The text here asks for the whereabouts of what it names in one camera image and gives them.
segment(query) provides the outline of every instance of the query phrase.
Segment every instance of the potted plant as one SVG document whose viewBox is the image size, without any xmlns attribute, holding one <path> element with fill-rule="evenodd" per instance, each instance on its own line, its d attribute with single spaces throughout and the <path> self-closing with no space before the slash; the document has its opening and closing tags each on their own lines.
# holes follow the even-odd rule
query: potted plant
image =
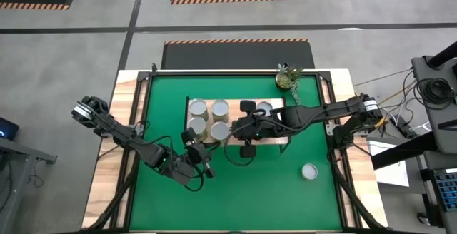
<svg viewBox="0 0 457 234">
<path fill-rule="evenodd" d="M 293 99 L 297 105 L 300 105 L 300 96 L 298 89 L 300 88 L 298 79 L 300 78 L 302 68 L 289 66 L 287 63 L 278 65 L 278 74 L 275 77 L 276 87 L 280 91 L 291 91 Z"/>
</svg>

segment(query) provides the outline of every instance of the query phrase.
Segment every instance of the green table mat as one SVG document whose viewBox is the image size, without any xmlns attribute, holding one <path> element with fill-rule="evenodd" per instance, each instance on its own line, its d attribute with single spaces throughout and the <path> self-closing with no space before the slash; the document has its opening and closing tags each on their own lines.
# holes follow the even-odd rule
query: green table mat
<svg viewBox="0 0 457 234">
<path fill-rule="evenodd" d="M 299 94 L 305 106 L 318 106 L 315 76 L 300 79 Z M 174 140 L 183 153 L 186 96 L 202 99 L 286 97 L 270 76 L 154 77 L 148 109 L 150 127 L 145 139 L 163 135 Z M 229 146 L 239 158 L 237 146 Z M 316 123 L 292 138 L 282 155 L 278 146 L 258 146 L 257 157 L 247 167 L 230 164 L 223 149 L 214 153 L 211 165 L 216 177 L 206 179 L 202 190 L 187 191 L 140 162 L 131 215 L 131 230 L 340 230 L 331 167 L 326 159 L 323 124 Z M 301 167 L 318 168 L 316 180 L 304 180 Z M 193 180 L 192 188 L 199 186 Z"/>
</svg>

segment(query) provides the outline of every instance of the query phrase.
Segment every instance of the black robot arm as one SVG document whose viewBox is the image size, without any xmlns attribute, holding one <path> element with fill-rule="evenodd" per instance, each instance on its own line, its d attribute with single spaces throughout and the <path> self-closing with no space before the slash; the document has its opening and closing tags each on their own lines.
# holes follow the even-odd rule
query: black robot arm
<svg viewBox="0 0 457 234">
<path fill-rule="evenodd" d="M 87 128 L 93 128 L 94 133 L 102 136 L 110 133 L 114 143 L 124 149 L 136 151 L 147 166 L 157 173 L 169 177 L 181 185 L 187 185 L 194 176 L 194 170 L 199 163 L 204 167 L 208 178 L 215 176 L 209 161 L 210 155 L 202 143 L 195 141 L 192 128 L 185 130 L 181 137 L 186 144 L 186 153 L 178 155 L 173 148 L 155 142 L 147 143 L 133 128 L 124 126 L 108 113 L 108 105 L 97 97 L 85 96 L 71 112 L 73 119 Z"/>
<path fill-rule="evenodd" d="M 294 136 L 312 123 L 352 116 L 343 126 L 333 130 L 333 147 L 342 145 L 348 136 L 364 128 L 373 128 L 383 115 L 374 98 L 361 94 L 346 101 L 317 107 L 286 106 L 270 110 L 269 116 L 262 109 L 256 110 L 253 101 L 242 101 L 240 109 L 248 115 L 232 123 L 232 134 L 243 141 L 261 138 Z"/>
</svg>

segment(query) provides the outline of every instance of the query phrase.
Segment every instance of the silver can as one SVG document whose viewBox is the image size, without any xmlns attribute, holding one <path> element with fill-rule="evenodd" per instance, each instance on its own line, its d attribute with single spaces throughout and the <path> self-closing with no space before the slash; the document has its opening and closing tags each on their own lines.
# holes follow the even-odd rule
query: silver can
<svg viewBox="0 0 457 234">
<path fill-rule="evenodd" d="M 215 140 L 223 141 L 229 136 L 230 127 L 227 123 L 216 122 L 212 125 L 210 133 Z"/>
<path fill-rule="evenodd" d="M 211 112 L 213 114 L 213 122 L 222 121 L 227 123 L 229 120 L 229 103 L 225 100 L 216 100 L 211 105 Z"/>
<path fill-rule="evenodd" d="M 191 100 L 191 103 L 189 104 L 189 112 L 194 117 L 202 117 L 205 121 L 208 120 L 209 116 L 206 102 L 201 98 Z"/>
<path fill-rule="evenodd" d="M 187 128 L 193 128 L 198 141 L 204 141 L 208 137 L 206 122 L 201 117 L 194 117 L 187 123 Z"/>
<path fill-rule="evenodd" d="M 257 109 L 265 110 L 265 112 L 266 112 L 265 116 L 270 116 L 270 110 L 273 109 L 273 106 L 268 102 L 262 101 L 257 104 Z"/>
</svg>

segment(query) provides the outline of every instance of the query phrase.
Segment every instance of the gray floor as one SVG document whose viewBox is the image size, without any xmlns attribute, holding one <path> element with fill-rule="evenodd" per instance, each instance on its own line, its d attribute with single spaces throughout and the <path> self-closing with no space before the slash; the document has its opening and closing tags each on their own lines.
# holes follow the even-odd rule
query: gray floor
<svg viewBox="0 0 457 234">
<path fill-rule="evenodd" d="M 68 11 L 2 9 L 0 29 L 127 27 L 134 1 L 74 0 Z M 143 0 L 137 26 L 457 22 L 456 8 L 457 0 L 299 0 L 187 6 L 172 6 L 169 0 Z M 126 68 L 149 69 L 152 63 L 160 66 L 167 40 L 295 37 L 310 39 L 316 68 L 349 68 L 353 82 L 360 83 L 407 69 L 414 56 L 435 54 L 457 40 L 457 29 L 135 34 Z M 55 166 L 37 168 L 46 183 L 39 189 L 30 186 L 15 233 L 79 229 L 100 140 L 73 121 L 70 112 L 85 95 L 109 101 L 124 38 L 125 33 L 0 34 L 0 116 L 21 126 L 19 142 L 59 155 Z M 401 88 L 404 76 L 357 86 L 356 90 L 382 100 Z M 416 112 L 412 126 L 427 121 L 418 103 L 412 102 L 410 107 Z M 416 213 L 424 211 L 417 195 L 386 193 L 382 198 L 388 223 L 396 230 L 443 233 L 416 221 Z"/>
</svg>

